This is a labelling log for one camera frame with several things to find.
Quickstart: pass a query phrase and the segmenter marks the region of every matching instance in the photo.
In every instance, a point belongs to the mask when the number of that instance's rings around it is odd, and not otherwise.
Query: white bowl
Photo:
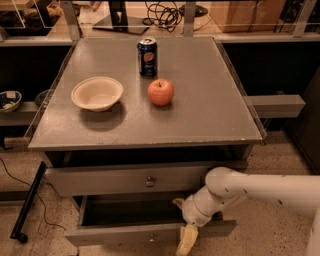
[[[0,112],[7,113],[15,111],[20,105],[21,98],[21,93],[17,91],[0,93]]]
[[[79,108],[101,112],[115,104],[123,93],[122,84],[110,77],[92,77],[77,84],[71,99]]]

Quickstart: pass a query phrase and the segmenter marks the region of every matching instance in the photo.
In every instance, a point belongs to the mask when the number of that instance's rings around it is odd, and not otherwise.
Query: metal leg
[[[42,178],[43,174],[45,173],[46,169],[47,169],[47,167],[46,167],[45,163],[41,162],[41,164],[38,168],[37,174],[36,174],[36,176],[33,180],[33,183],[31,185],[31,188],[28,192],[27,198],[24,201],[24,204],[23,204],[22,209],[20,211],[19,217],[18,217],[16,224],[12,230],[10,238],[18,239],[21,243],[26,243],[28,241],[28,237],[25,234],[21,233],[21,229],[22,229],[23,224],[26,220],[26,217],[29,213],[29,209],[30,209],[31,204],[33,202],[34,196],[37,192],[41,178]]]

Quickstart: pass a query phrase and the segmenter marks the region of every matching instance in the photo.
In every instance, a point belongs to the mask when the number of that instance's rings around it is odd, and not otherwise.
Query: wire
[[[4,163],[4,161],[3,161],[3,159],[2,159],[1,157],[0,157],[0,161],[1,161],[2,165],[3,165],[3,168],[4,168],[5,172],[8,174],[8,176],[9,176],[10,178],[12,178],[12,179],[14,179],[14,180],[16,180],[16,181],[19,181],[19,182],[21,182],[21,183],[23,183],[23,184],[31,187],[31,184],[29,184],[28,182],[25,182],[25,181],[23,181],[23,180],[21,180],[21,179],[18,179],[18,178],[16,178],[16,177],[14,177],[13,175],[11,175],[10,172],[8,171],[8,168],[7,168],[6,164]],[[37,195],[37,197],[39,198],[40,202],[41,202],[41,203],[43,204],[43,206],[44,206],[44,213],[43,213],[44,222],[45,222],[47,225],[49,225],[49,226],[58,227],[58,228],[63,229],[64,231],[66,231],[67,229],[66,229],[64,226],[61,226],[61,225],[59,225],[59,224],[54,224],[54,223],[48,222],[48,220],[47,220],[47,206],[46,206],[45,202],[43,201],[43,199],[39,196],[39,194],[38,194],[37,192],[36,192],[36,195]],[[80,255],[79,247],[76,247],[76,248],[77,248],[77,254],[76,254],[76,256],[79,256],[79,255]]]
[[[173,32],[182,20],[181,12],[173,1],[174,7],[166,7],[160,3],[161,1],[156,4],[148,5],[147,2],[145,2],[147,7],[147,18],[143,19],[143,23],[145,25],[156,25],[160,29],[166,29],[168,32]]]

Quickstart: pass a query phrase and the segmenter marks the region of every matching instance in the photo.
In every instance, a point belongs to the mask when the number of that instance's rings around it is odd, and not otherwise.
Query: drawer front
[[[211,163],[49,168],[47,178],[61,196],[194,190]]]
[[[65,237],[74,246],[90,246],[117,243],[152,243],[176,241],[180,239],[180,227],[183,223],[128,226],[115,228],[85,228],[66,231]],[[199,229],[199,238],[228,236],[236,226],[236,221],[217,221],[208,223]]]

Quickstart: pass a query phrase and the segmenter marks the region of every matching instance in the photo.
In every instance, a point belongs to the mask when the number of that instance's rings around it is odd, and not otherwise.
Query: small bowl with food
[[[15,111],[20,105],[21,98],[21,93],[17,91],[0,93],[0,113]]]

